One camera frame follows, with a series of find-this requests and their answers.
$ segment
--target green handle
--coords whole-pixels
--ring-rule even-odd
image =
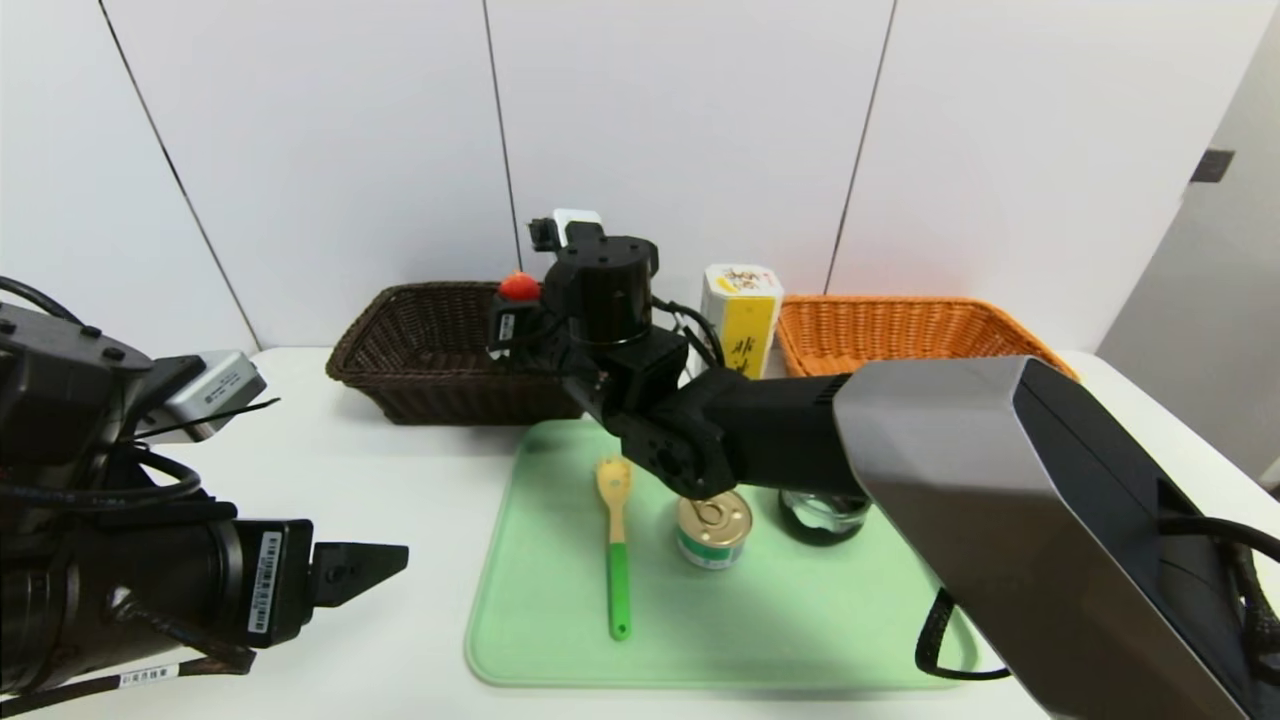
[[[609,544],[609,634],[616,641],[631,637],[631,573],[627,544]]]

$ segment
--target sticker label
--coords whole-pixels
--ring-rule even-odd
[[[230,395],[232,389],[241,384],[241,374],[236,369],[218,378],[218,384],[205,396],[205,405],[212,405],[214,401],[223,401],[227,395]]]
[[[271,621],[271,597],[275,596],[275,562],[280,557],[283,533],[262,533],[262,547],[257,551],[257,577],[253,580],[253,600],[248,606],[248,632],[265,633]]]
[[[498,325],[498,342],[507,342],[516,334],[516,314],[503,313],[502,324]]]
[[[134,670],[133,673],[120,674],[120,688],[132,688],[133,685],[147,685],[151,683],[159,683],[161,680],[172,680],[178,676],[177,665],[159,665],[156,667],[147,667],[145,670]]]

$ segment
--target orange wicker basket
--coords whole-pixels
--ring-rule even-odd
[[[778,340],[790,375],[852,373],[872,360],[1034,355],[1080,379],[1007,313],[965,297],[791,295]]]

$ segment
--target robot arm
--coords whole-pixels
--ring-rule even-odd
[[[672,307],[650,295],[653,243],[581,211],[530,231],[556,263],[536,300],[498,293],[490,348],[562,378],[676,493],[868,495],[1053,714],[1280,711],[1248,552],[1162,534],[1201,514],[1084,387],[1030,357],[754,382],[713,366],[677,387],[689,338],[652,322]]]
[[[155,674],[248,673],[251,647],[404,568],[402,546],[312,548],[310,520],[239,519],[137,442],[201,441],[255,407],[266,386],[243,355],[152,361],[20,283],[0,290],[52,313],[0,305],[0,693],[18,696],[0,716],[137,682],[63,684],[179,646],[206,657]]]

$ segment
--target black cable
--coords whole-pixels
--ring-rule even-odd
[[[132,510],[186,497],[200,489],[200,474],[191,468],[140,447],[125,447],[128,457],[177,479],[172,486],[137,489],[54,489],[35,486],[0,483],[0,497],[33,507],[50,507],[77,512]]]
[[[938,655],[942,652],[942,637],[947,632],[947,623],[951,621],[951,611],[955,610],[956,601],[946,588],[938,588],[938,594],[933,598],[933,607],[920,628],[920,637],[915,641],[915,666],[934,678],[948,680],[998,680],[1011,675],[1009,667],[1000,670],[983,670],[979,673],[969,670],[948,670],[938,667]]]
[[[64,307],[61,302],[58,302],[52,297],[49,297],[44,292],[40,292],[38,290],[31,287],[24,282],[19,282],[13,278],[6,278],[4,275],[0,275],[0,290],[10,295],[17,295],[18,297],[26,300],[27,302],[31,302],[36,307],[40,307],[41,310],[49,313],[55,318],[70,320],[77,325],[84,324],[70,310]]]
[[[671,313],[672,315],[677,314],[685,315],[690,320],[698,323],[698,327],[701,328],[703,334],[707,336],[707,341],[710,343],[712,355],[716,357],[714,364],[721,368],[726,365],[724,348],[721,346],[719,336],[716,334],[714,325],[712,325],[710,322],[705,316],[703,316],[701,313],[686,305],[681,305],[676,301],[663,301],[659,300],[658,297],[653,297],[650,299],[650,301],[653,302],[654,307],[664,313]]]
[[[1221,518],[1164,518],[1156,528],[1162,536],[1208,536],[1251,547],[1280,562],[1280,539],[1262,530]]]
[[[270,407],[270,406],[275,405],[279,401],[280,401],[279,397],[273,397],[271,400],[268,400],[266,402],[259,402],[256,405],[246,405],[244,407],[241,407],[238,410],[228,410],[225,413],[214,413],[212,415],[205,415],[204,418],[197,418],[195,420],[187,420],[186,423],[178,423],[177,425],[168,425],[168,427],[164,427],[164,428],[157,428],[157,429],[154,429],[154,430],[147,430],[145,433],[137,433],[134,436],[129,436],[127,438],[123,438],[123,439],[120,439],[118,442],[120,445],[128,445],[131,442],[137,442],[137,441],[143,439],[143,438],[155,437],[155,436],[163,436],[165,433],[172,433],[173,430],[187,429],[187,428],[189,428],[192,425],[198,425],[201,423],[209,423],[209,421],[212,421],[212,420],[221,420],[223,418],[234,418],[236,415],[243,415],[244,413],[252,413],[255,410],[261,410],[264,407]]]
[[[707,348],[707,343],[698,338],[698,333],[689,329],[689,325],[681,325],[680,332],[685,334],[685,338],[689,340],[689,346],[698,352],[698,356],[703,359],[703,363],[705,363],[708,368],[718,365],[718,363],[716,363],[716,356]]]
[[[20,694],[0,702],[0,717],[13,717],[69,700],[115,691],[124,684],[127,678],[132,682],[156,682],[196,675],[247,675],[253,666],[257,653],[252,650],[219,641],[195,625],[155,612],[133,598],[127,588],[115,588],[113,600],[115,602],[110,611],[116,623],[141,620],[151,625],[156,633],[195,648],[205,653],[205,657],[179,662],[175,671],[172,666],[148,667]]]
[[[1244,607],[1240,642],[1249,670],[1258,680],[1280,687],[1280,667],[1267,661],[1267,657],[1274,657],[1280,650],[1280,619],[1262,592],[1257,570],[1253,568],[1253,553],[1249,552],[1256,550],[1280,562],[1280,539],[1221,518],[1164,518],[1157,521],[1156,528],[1162,536],[1204,536],[1231,543],[1225,548],[1229,551],[1226,562]]]

